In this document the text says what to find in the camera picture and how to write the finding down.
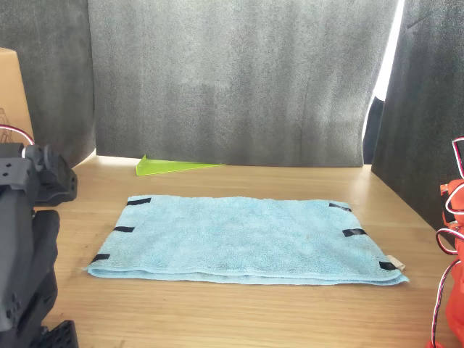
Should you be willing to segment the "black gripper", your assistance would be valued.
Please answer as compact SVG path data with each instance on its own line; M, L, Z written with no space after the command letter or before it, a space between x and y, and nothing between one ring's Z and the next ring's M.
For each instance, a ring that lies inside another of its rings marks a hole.
M56 207L75 200L78 179L64 157L50 145L43 148L42 170L38 173L39 190L35 206Z

